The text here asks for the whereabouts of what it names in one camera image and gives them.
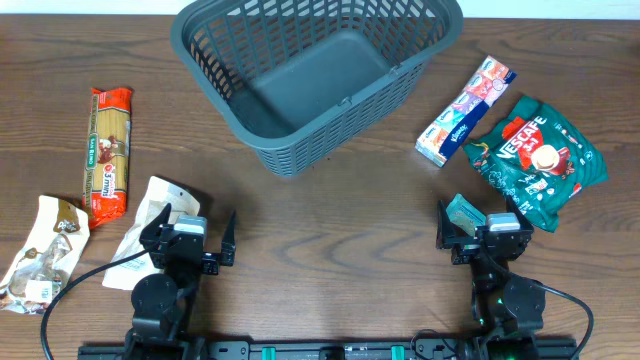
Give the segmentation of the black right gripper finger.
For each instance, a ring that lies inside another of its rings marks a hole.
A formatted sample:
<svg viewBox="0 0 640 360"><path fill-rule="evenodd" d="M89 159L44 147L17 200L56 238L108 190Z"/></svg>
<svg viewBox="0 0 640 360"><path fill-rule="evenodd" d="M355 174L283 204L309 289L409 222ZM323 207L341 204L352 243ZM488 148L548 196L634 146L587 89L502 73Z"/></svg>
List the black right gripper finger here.
<svg viewBox="0 0 640 360"><path fill-rule="evenodd" d="M444 202L440 200L437 205L438 226L436 237L437 249L451 249L456 244L457 232L446 212Z"/></svg>
<svg viewBox="0 0 640 360"><path fill-rule="evenodd" d="M507 196L505 198L506 202L506 210L508 213L513 213L520 225L521 232L527 232L529 234L533 233L533 225L529 222L529 220L522 214L519 210L518 206L515 204L513 198L511 196Z"/></svg>

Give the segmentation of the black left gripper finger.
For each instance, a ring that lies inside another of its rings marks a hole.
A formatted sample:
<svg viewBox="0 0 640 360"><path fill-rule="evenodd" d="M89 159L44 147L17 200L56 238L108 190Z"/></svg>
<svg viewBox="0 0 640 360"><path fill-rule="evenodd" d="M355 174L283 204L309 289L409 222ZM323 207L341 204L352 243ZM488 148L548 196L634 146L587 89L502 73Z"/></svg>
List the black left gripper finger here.
<svg viewBox="0 0 640 360"><path fill-rule="evenodd" d="M169 223L172 205L166 204L162 211L141 231L139 242L145 249L152 249L161 241L163 234L172 230Z"/></svg>
<svg viewBox="0 0 640 360"><path fill-rule="evenodd" d="M221 266L232 266L234 264L236 254L235 225L236 212L233 212L221 241Z"/></svg>

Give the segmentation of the teal wet wipes packet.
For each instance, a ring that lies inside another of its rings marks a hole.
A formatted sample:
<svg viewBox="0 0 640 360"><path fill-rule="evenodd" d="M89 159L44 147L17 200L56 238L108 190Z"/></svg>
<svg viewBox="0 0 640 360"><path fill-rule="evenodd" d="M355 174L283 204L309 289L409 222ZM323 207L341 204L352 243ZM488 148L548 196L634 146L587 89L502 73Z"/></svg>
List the teal wet wipes packet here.
<svg viewBox="0 0 640 360"><path fill-rule="evenodd" d="M486 224L486 216L468 202L461 194L456 194L446 207L446 213L452 224L469 236L474 236L477 227Z"/></svg>

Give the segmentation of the beige paper pouch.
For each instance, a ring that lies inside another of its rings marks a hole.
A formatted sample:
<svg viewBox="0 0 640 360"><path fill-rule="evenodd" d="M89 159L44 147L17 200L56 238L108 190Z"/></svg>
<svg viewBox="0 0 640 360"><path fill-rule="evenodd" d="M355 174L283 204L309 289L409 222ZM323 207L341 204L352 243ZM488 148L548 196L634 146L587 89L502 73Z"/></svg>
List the beige paper pouch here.
<svg viewBox="0 0 640 360"><path fill-rule="evenodd" d="M160 214L166 204L171 205L169 223L174 223L180 215L195 216L200 210L199 201L185 189L152 176L138 206L134 224L125 233L112 262L135 255L144 249L139 242L141 232ZM106 270L102 285L107 288L130 291L144 277L159 272L160 270L154 267L150 256L146 254Z"/></svg>

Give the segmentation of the orange spaghetti packet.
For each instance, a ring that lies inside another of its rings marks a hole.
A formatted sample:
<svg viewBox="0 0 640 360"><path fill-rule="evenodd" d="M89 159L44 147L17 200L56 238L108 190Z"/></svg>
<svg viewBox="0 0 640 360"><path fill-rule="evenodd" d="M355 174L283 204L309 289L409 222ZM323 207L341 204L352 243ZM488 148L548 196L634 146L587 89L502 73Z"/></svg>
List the orange spaghetti packet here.
<svg viewBox="0 0 640 360"><path fill-rule="evenodd" d="M127 209L132 95L126 87L92 90L82 196L90 228Z"/></svg>

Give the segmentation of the green Nescafe coffee bag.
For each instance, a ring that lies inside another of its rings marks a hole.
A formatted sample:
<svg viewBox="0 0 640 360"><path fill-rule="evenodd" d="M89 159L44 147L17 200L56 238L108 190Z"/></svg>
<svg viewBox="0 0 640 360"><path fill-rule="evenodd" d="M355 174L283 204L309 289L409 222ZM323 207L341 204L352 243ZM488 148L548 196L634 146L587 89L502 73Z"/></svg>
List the green Nescafe coffee bag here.
<svg viewBox="0 0 640 360"><path fill-rule="evenodd" d="M463 150L493 188L547 232L556 231L572 197L608 180L601 152L563 114L529 96Z"/></svg>

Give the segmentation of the Kleenex tissue multipack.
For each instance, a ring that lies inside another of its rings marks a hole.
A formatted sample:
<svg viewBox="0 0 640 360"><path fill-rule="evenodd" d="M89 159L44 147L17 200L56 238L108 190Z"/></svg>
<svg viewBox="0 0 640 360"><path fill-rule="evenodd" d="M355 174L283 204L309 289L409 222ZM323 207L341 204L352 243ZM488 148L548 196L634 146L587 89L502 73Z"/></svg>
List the Kleenex tissue multipack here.
<svg viewBox="0 0 640 360"><path fill-rule="evenodd" d="M443 167L516 77L516 72L487 56L460 94L421 133L416 150Z"/></svg>

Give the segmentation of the grey plastic laundry basket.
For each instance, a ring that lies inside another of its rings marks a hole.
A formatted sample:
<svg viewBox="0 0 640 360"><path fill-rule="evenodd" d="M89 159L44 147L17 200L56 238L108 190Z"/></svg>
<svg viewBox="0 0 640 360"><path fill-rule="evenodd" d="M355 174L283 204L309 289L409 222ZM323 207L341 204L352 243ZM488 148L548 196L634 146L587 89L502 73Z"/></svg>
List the grey plastic laundry basket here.
<svg viewBox="0 0 640 360"><path fill-rule="evenodd" d="M206 0L170 42L236 138L290 177L400 107L462 29L455 0Z"/></svg>

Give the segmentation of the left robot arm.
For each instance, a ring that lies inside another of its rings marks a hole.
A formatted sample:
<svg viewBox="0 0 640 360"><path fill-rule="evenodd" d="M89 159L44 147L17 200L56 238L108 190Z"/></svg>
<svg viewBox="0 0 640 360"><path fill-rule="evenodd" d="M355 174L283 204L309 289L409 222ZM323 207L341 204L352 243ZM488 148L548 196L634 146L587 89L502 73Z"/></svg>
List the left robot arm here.
<svg viewBox="0 0 640 360"><path fill-rule="evenodd" d="M207 219L180 215L169 222L171 206L140 234L157 273L141 279L131 293L132 329L125 338L123 360L201 360L209 356L206 340L187 334L203 275L217 275L235 261L236 216L232 215L219 252L206 252Z"/></svg>

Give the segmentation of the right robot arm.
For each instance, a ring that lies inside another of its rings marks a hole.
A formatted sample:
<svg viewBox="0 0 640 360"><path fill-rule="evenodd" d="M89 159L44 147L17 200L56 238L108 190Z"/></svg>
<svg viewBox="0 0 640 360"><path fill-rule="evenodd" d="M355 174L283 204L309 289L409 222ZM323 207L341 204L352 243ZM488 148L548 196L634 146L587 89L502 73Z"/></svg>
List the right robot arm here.
<svg viewBox="0 0 640 360"><path fill-rule="evenodd" d="M480 332L456 344L457 359L533 359L533 334L543 327L544 292L533 280L509 272L508 263L526 249L533 225L512 199L506 211L491 214L472 235L453 224L438 204L436 248L451 251L451 263L468 265L472 274L471 310Z"/></svg>

